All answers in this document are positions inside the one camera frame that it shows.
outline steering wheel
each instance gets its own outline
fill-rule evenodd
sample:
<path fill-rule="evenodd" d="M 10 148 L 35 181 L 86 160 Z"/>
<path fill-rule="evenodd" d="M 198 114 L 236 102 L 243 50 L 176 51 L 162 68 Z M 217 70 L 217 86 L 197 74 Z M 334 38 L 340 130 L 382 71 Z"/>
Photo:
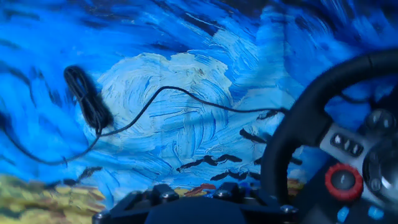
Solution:
<path fill-rule="evenodd" d="M 281 204 L 288 204 L 287 168 L 296 148 L 305 145 L 318 147 L 344 166 L 351 167 L 360 176 L 362 202 L 370 202 L 385 210 L 394 210 L 398 205 L 397 194 L 379 189 L 369 180 L 368 161 L 394 147 L 395 138 L 363 136 L 340 127 L 325 112 L 325 105 L 345 88 L 360 81 L 398 73 L 398 49 L 383 50 L 353 58 L 322 73 L 300 95 L 285 115 L 269 141 L 261 160 L 261 187 L 276 197 Z M 348 153 L 333 145 L 337 134 L 348 136 L 351 141 L 362 145 L 358 154 Z"/>

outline mural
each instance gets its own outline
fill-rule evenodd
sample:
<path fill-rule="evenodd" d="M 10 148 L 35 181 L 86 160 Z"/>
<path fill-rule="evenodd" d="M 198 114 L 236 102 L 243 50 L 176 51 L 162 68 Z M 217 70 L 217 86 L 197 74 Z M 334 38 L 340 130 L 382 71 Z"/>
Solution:
<path fill-rule="evenodd" d="M 64 80 L 68 66 L 84 70 L 109 107 L 113 120 L 103 133 L 129 124 L 162 86 L 237 110 L 289 109 L 322 71 L 397 46 L 397 7 L 382 0 L 0 0 L 2 223 L 33 213 L 60 218 L 28 209 L 54 204 L 68 208 L 63 222 L 89 222 L 92 212 L 158 183 L 182 195 L 226 181 L 259 183 L 259 160 L 283 113 L 235 113 L 175 90 L 162 91 L 134 126 L 100 138 L 83 157 L 57 166 L 29 158 L 21 150 L 63 161 L 95 140 Z M 356 129 L 369 112 L 365 99 L 396 83 L 352 86 L 326 110 Z M 327 159 L 298 149 L 288 170 L 292 192 Z M 86 218 L 68 215 L 76 208 Z"/>

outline wire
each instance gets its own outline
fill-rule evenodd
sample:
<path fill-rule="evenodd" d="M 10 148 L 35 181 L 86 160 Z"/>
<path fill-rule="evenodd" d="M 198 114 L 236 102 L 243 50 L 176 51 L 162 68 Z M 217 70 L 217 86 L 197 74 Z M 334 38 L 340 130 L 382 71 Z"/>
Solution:
<path fill-rule="evenodd" d="M 105 137 L 105 136 L 110 136 L 113 134 L 120 133 L 122 131 L 125 131 L 131 126 L 133 126 L 138 119 L 145 113 L 145 111 L 148 109 L 148 107 L 152 104 L 152 102 L 155 100 L 156 96 L 159 95 L 160 92 L 164 90 L 177 90 L 185 93 L 186 95 L 190 96 L 194 100 L 199 101 L 200 103 L 203 103 L 204 105 L 208 106 L 214 106 L 216 108 L 220 108 L 226 111 L 232 111 L 235 113 L 254 113 L 254 112 L 260 112 L 260 111 L 275 111 L 275 112 L 281 112 L 281 113 L 286 113 L 288 109 L 285 108 L 262 108 L 262 109 L 254 109 L 254 110 L 237 110 L 233 108 L 228 108 L 226 106 L 222 105 L 217 105 L 215 103 L 210 103 L 205 100 L 199 99 L 192 93 L 190 93 L 187 90 L 184 90 L 183 88 L 179 88 L 176 86 L 163 86 L 159 88 L 149 99 L 149 101 L 144 105 L 144 107 L 140 110 L 140 112 L 137 114 L 137 116 L 126 126 L 123 128 L 117 129 L 115 131 L 111 131 L 109 133 L 102 134 L 102 129 L 106 127 L 110 122 L 111 122 L 111 116 L 110 112 L 107 110 L 105 105 L 102 105 L 101 100 L 97 97 L 97 94 L 95 92 L 94 87 L 90 85 L 89 80 L 86 79 L 86 75 L 84 71 L 76 66 L 71 66 L 67 67 L 64 71 L 64 78 L 65 81 L 71 91 L 71 93 L 76 97 L 76 100 L 78 101 L 80 107 L 81 107 L 81 112 L 83 113 L 83 117 L 85 118 L 86 122 L 88 123 L 89 126 L 92 128 L 95 128 L 95 133 L 96 133 L 96 138 L 94 141 L 88 146 L 86 150 L 84 150 L 82 153 L 79 153 L 71 158 L 64 158 L 62 161 L 45 161 L 41 158 L 38 158 L 37 156 L 31 154 L 27 149 L 25 149 L 23 146 L 18 144 L 16 141 L 14 141 L 7 133 L 7 136 L 9 139 L 14 143 L 14 145 L 17 146 L 17 148 L 25 154 L 27 157 L 35 160 L 36 162 L 42 163 L 42 164 L 47 164 L 50 166 L 57 166 L 60 164 L 67 164 L 70 161 L 74 161 L 75 159 L 81 158 L 82 156 L 86 155 L 89 153 L 91 150 L 93 150 L 94 145 L 98 142 L 100 137 Z"/>

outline red dial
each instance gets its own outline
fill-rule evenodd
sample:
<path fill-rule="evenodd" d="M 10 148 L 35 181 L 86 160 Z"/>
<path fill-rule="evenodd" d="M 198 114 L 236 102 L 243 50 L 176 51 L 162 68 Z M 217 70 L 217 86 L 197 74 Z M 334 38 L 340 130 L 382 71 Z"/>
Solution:
<path fill-rule="evenodd" d="M 340 201 L 353 201 L 361 197 L 363 179 L 350 165 L 336 164 L 325 174 L 325 185 L 329 193 Z"/>

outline blue painted wall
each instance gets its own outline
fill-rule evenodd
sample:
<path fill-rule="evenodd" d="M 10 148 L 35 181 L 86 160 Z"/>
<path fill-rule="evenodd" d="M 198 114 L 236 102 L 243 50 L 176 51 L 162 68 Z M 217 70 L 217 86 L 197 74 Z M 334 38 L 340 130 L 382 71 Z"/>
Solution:
<path fill-rule="evenodd" d="M 355 55 L 398 44 L 393 1 L 0 0 L 0 172 L 24 180 L 77 180 L 98 186 L 107 206 L 131 190 L 156 183 L 197 186 L 236 181 L 211 178 L 259 172 L 254 161 L 281 114 L 237 114 L 201 105 L 172 90 L 159 95 L 138 123 L 102 138 L 95 150 L 67 165 L 46 166 L 19 152 L 57 161 L 84 151 L 95 138 L 63 79 L 63 69 L 87 71 L 114 115 L 104 133 L 128 124 L 158 88 L 182 87 L 238 109 L 290 108 L 322 71 Z M 396 78 L 360 83 L 346 94 L 388 94 Z M 356 129 L 369 105 L 331 100 L 336 122 Z M 241 162 L 184 164 L 231 154 Z M 316 149 L 295 155 L 292 177 L 311 178 L 326 159 Z M 248 177 L 243 182 L 258 182 Z"/>

